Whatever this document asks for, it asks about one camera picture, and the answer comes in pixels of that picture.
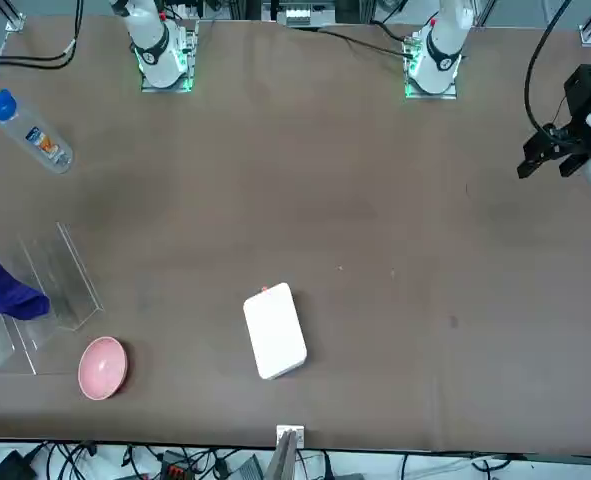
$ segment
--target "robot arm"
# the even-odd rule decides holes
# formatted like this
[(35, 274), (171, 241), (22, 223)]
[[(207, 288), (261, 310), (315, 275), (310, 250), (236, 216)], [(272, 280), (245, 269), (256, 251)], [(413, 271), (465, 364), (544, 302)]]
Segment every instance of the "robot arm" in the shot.
[(584, 170), (591, 181), (591, 65), (580, 65), (564, 83), (571, 120), (557, 128), (548, 123), (524, 144), (524, 161), (517, 167), (519, 178), (529, 177), (544, 162), (564, 158), (562, 177)]
[(421, 90), (438, 95), (455, 81), (474, 18), (471, 0), (440, 0), (435, 19), (414, 35), (421, 41), (421, 52), (409, 76)]
[(186, 29), (173, 20), (162, 21), (154, 0), (109, 0), (124, 19), (140, 69), (156, 88), (173, 85), (188, 71)]

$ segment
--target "white box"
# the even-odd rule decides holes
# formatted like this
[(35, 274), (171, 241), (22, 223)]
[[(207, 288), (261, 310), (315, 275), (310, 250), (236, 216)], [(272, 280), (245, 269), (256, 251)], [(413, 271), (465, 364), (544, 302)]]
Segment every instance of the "white box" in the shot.
[(306, 344), (288, 284), (246, 300), (244, 315), (260, 377), (270, 380), (304, 363)]

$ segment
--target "black object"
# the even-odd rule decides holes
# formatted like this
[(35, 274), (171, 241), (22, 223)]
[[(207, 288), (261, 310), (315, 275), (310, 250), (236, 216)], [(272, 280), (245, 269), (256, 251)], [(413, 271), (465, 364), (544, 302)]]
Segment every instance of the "black object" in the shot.
[(361, 23), (359, 0), (335, 0), (335, 23)]
[(271, 20), (277, 20), (277, 11), (279, 10), (279, 0), (271, 0)]
[(37, 474), (17, 450), (9, 453), (0, 463), (0, 480), (33, 480)]
[(215, 471), (213, 472), (215, 478), (226, 480), (231, 476), (231, 471), (228, 469), (226, 460), (217, 457), (217, 454), (215, 454), (215, 465), (213, 467), (215, 468)]
[(328, 456), (326, 450), (322, 450), (324, 454), (324, 480), (335, 480), (333, 474), (333, 467), (331, 466), (331, 457)]
[(580, 65), (564, 82), (571, 121), (561, 128), (547, 123), (524, 144), (524, 161), (517, 167), (519, 178), (527, 178), (544, 162), (567, 157), (559, 166), (569, 177), (591, 159), (591, 65)]
[(175, 452), (164, 452), (160, 480), (193, 480), (195, 477), (189, 460), (189, 457)]

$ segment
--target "transparent plastic holder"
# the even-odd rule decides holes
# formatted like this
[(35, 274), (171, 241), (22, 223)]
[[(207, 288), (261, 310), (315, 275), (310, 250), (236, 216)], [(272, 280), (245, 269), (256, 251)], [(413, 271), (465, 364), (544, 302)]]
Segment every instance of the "transparent plastic holder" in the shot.
[(0, 373), (70, 373), (82, 339), (75, 334), (102, 305), (65, 225), (38, 239), (18, 237), (0, 263), (25, 285), (43, 292), (50, 311), (33, 320), (0, 315)]

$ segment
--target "electronic device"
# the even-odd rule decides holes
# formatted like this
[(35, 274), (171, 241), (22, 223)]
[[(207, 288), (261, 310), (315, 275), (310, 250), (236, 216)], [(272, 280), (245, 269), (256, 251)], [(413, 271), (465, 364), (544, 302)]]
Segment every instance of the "electronic device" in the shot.
[(270, 380), (304, 363), (306, 344), (288, 284), (246, 300), (244, 315), (260, 377)]
[(9, 453), (0, 463), (0, 480), (33, 480), (34, 478), (37, 478), (37, 474), (30, 466), (30, 459), (22, 457), (17, 450)]

